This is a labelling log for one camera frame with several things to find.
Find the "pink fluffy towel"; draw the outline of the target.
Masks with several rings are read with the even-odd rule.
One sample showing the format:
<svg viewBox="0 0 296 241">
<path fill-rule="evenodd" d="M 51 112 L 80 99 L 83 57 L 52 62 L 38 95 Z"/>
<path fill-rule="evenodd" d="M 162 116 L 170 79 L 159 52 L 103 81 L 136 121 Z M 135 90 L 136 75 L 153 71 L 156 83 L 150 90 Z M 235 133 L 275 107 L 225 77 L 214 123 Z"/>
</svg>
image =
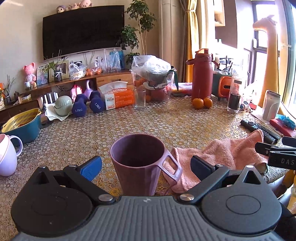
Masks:
<svg viewBox="0 0 296 241">
<path fill-rule="evenodd" d="M 171 154 L 183 169 L 182 176 L 178 182 L 164 174 L 166 181 L 175 193 L 184 193 L 196 184 L 200 179 L 195 176 L 190 167 L 192 156 L 198 156 L 211 165 L 222 164 L 232 170 L 242 170 L 246 165 L 253 165 L 264 173 L 267 170 L 267 157 L 255 151 L 255 144 L 263 142 L 263 133 L 256 130 L 246 138 L 239 139 L 214 139 L 203 150 L 189 148 L 173 148 Z"/>
</svg>

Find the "purple plastic mug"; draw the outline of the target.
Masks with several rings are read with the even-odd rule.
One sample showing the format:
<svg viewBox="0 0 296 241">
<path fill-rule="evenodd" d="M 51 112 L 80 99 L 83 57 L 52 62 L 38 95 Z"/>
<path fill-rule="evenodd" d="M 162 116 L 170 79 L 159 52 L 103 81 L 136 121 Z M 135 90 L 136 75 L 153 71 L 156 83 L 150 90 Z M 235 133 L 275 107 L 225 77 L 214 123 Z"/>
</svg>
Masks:
<svg viewBox="0 0 296 241">
<path fill-rule="evenodd" d="M 175 183 L 183 172 L 160 139 L 143 133 L 116 140 L 110 157 L 125 196 L 153 196 L 161 172 Z"/>
</svg>

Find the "black remote control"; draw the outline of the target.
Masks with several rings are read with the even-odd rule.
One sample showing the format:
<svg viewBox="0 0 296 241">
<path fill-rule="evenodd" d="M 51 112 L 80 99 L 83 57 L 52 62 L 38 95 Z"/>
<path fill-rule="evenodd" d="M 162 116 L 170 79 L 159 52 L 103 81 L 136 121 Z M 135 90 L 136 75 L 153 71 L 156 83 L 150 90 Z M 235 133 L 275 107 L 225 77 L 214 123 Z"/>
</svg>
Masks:
<svg viewBox="0 0 296 241">
<path fill-rule="evenodd" d="M 277 133 L 265 128 L 261 124 L 254 123 L 248 120 L 241 120 L 240 124 L 251 132 L 261 130 L 263 133 L 264 143 L 275 145 L 280 140 L 280 136 Z"/>
</svg>

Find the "white grey small appliance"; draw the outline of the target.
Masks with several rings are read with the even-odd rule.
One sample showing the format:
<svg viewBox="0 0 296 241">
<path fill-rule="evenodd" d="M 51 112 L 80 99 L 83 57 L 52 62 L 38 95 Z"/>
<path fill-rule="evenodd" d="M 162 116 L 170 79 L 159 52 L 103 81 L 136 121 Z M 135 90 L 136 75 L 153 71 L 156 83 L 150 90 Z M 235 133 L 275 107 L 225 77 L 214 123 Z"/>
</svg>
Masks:
<svg viewBox="0 0 296 241">
<path fill-rule="evenodd" d="M 280 94 L 271 90 L 266 90 L 263 102 L 263 120 L 270 121 L 276 117 L 280 108 L 280 102 Z"/>
</svg>

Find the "glass jar with dark contents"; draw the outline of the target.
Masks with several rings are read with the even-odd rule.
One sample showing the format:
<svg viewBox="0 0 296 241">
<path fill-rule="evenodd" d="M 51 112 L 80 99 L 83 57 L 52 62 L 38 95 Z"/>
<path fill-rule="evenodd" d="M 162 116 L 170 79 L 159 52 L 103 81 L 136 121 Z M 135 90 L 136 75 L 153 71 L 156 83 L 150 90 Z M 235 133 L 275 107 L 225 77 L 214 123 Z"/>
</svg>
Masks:
<svg viewBox="0 0 296 241">
<path fill-rule="evenodd" d="M 240 110 L 242 100 L 242 81 L 238 78 L 232 77 L 229 97 L 227 102 L 227 111 L 231 113 L 238 113 Z"/>
</svg>

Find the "yellow giraffe figure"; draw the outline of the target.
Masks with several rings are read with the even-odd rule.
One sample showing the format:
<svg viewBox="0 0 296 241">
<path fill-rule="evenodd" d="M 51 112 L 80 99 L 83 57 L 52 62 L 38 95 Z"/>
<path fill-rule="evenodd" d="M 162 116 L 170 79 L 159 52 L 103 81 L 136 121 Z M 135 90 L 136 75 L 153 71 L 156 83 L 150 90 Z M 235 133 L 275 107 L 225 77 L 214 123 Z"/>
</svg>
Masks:
<svg viewBox="0 0 296 241">
<path fill-rule="evenodd" d="M 273 15 L 262 18 L 253 24 L 256 31 L 264 31 L 267 33 L 267 59 L 264 81 L 262 85 L 261 96 L 258 105 L 262 108 L 265 92 L 271 90 L 275 93 L 279 92 L 278 80 L 278 34 L 276 31 L 276 21 Z"/>
</svg>

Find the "blue dumbbell left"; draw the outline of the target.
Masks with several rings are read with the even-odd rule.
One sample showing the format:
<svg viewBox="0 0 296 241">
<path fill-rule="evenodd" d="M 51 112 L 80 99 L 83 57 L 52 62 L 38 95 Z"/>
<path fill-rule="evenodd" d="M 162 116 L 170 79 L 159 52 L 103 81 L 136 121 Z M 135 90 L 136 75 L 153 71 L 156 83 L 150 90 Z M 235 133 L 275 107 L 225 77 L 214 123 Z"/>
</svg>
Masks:
<svg viewBox="0 0 296 241">
<path fill-rule="evenodd" d="M 72 113 L 76 118 L 83 117 L 86 114 L 87 97 L 84 94 L 78 94 L 72 106 Z"/>
</svg>

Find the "green round lidded bowl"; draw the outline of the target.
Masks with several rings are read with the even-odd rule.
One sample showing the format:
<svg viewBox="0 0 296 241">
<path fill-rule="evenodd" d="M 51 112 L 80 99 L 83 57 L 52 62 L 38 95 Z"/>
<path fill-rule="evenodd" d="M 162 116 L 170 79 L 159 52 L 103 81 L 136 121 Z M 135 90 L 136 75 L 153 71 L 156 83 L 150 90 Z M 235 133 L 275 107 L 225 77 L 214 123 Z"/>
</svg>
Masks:
<svg viewBox="0 0 296 241">
<path fill-rule="evenodd" d="M 55 101 L 54 110 L 59 116 L 67 116 L 73 107 L 73 101 L 69 96 L 60 96 Z"/>
</svg>

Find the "orange tangerine left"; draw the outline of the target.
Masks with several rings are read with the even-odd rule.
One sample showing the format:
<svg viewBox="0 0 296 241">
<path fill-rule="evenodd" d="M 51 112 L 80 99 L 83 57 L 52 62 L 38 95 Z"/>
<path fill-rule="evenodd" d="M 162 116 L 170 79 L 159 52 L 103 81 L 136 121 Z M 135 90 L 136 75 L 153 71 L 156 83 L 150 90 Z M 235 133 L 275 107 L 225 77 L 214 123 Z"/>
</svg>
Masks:
<svg viewBox="0 0 296 241">
<path fill-rule="evenodd" d="M 204 101 L 201 98 L 195 98 L 192 100 L 192 105 L 195 109 L 203 109 L 204 108 Z"/>
</svg>

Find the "blue dumbbell right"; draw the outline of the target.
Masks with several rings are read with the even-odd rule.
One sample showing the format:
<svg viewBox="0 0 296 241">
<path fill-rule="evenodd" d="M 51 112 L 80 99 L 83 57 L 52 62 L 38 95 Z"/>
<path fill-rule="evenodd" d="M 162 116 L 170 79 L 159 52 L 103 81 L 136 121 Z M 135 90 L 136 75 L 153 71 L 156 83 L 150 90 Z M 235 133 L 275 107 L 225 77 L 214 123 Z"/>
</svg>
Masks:
<svg viewBox="0 0 296 241">
<path fill-rule="evenodd" d="M 90 109 L 94 113 L 100 113 L 106 110 L 105 102 L 101 99 L 100 93 L 98 90 L 92 91 L 90 94 Z"/>
</svg>

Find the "pink and lilac large cup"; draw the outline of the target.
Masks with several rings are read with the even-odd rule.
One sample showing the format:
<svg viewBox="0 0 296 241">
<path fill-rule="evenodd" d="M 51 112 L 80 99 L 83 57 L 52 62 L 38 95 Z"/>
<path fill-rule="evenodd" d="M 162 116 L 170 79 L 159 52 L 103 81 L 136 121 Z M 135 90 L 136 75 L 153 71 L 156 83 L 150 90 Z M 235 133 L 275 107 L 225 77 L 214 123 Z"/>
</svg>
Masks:
<svg viewBox="0 0 296 241">
<path fill-rule="evenodd" d="M 18 152 L 11 141 L 16 138 L 20 144 Z M 0 161 L 0 175 L 4 177 L 11 176 L 17 167 L 17 157 L 20 156 L 23 150 L 22 140 L 17 136 L 9 136 L 4 133 L 1 134 L 1 161 Z"/>
</svg>

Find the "orange tissue box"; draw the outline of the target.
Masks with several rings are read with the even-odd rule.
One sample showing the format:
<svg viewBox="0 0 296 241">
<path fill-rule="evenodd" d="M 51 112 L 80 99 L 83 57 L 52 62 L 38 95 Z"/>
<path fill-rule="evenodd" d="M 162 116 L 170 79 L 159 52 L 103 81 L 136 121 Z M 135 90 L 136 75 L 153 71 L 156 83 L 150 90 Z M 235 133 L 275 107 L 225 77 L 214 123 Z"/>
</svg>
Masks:
<svg viewBox="0 0 296 241">
<path fill-rule="evenodd" d="M 134 94 L 127 87 L 126 81 L 115 81 L 99 87 L 101 98 L 105 101 L 106 110 L 134 104 Z"/>
</svg>

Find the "red insulated water bottle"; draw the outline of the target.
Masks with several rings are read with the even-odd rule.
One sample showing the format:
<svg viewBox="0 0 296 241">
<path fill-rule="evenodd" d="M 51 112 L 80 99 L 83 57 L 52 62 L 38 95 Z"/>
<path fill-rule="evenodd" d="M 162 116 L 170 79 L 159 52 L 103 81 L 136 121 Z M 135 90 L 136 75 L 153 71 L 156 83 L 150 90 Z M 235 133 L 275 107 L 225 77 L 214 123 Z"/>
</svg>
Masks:
<svg viewBox="0 0 296 241">
<path fill-rule="evenodd" d="M 211 96 L 213 84 L 212 63 L 219 66 L 213 59 L 213 54 L 209 53 L 208 48 L 196 51 L 195 58 L 186 61 L 187 65 L 193 65 L 192 100 Z"/>
</svg>

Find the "clear pitcher with fruit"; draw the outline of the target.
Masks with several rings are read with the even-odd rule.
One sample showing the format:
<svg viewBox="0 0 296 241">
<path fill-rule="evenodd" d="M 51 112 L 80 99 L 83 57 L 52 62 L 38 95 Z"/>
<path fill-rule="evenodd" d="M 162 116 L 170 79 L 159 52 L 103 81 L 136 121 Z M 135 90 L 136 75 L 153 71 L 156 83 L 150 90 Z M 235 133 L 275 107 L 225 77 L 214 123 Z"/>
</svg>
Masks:
<svg viewBox="0 0 296 241">
<path fill-rule="evenodd" d="M 154 74 L 147 72 L 145 77 L 130 70 L 135 89 L 145 91 L 146 102 L 164 102 L 170 99 L 171 89 L 175 80 L 175 73 Z"/>
</svg>

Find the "yellow curtain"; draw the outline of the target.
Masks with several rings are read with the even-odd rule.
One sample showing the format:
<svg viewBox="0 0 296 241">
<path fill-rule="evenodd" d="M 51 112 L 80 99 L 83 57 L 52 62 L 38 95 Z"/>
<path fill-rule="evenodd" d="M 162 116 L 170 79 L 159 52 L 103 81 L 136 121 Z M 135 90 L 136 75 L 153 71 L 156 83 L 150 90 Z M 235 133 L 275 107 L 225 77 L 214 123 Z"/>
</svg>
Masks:
<svg viewBox="0 0 296 241">
<path fill-rule="evenodd" d="M 193 66 L 186 61 L 195 56 L 202 47 L 202 30 L 206 24 L 205 13 L 207 1 L 180 1 L 182 7 L 181 27 L 181 82 L 192 82 Z"/>
</svg>

